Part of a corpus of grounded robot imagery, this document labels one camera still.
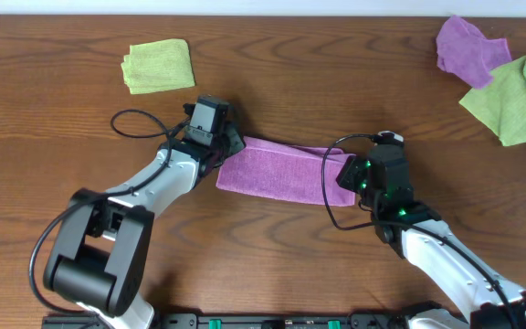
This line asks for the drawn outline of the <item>purple cloth with white tag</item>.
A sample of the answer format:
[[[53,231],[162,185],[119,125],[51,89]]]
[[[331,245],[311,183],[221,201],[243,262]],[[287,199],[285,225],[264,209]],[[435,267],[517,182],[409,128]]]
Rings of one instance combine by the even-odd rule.
[[[339,187],[336,177],[350,157],[340,148],[306,147],[244,138],[246,148],[230,157],[218,172],[216,187],[308,205],[349,207],[355,194]]]

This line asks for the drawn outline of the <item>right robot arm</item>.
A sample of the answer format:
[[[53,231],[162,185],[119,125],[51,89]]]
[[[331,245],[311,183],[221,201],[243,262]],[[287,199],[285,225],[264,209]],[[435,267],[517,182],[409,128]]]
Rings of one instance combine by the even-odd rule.
[[[408,317],[408,327],[526,328],[526,289],[493,270],[415,199],[401,145],[377,144],[365,157],[350,157],[336,182],[370,210],[379,239],[425,273],[461,313],[419,312]]]

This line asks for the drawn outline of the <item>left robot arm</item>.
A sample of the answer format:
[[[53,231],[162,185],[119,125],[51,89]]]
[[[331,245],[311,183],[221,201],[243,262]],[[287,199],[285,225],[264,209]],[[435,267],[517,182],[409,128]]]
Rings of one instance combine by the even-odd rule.
[[[153,222],[245,147],[228,101],[201,95],[184,106],[154,159],[104,193],[80,189],[55,218],[58,235],[43,273],[44,286],[79,305],[108,328],[150,328],[155,311],[139,294]]]

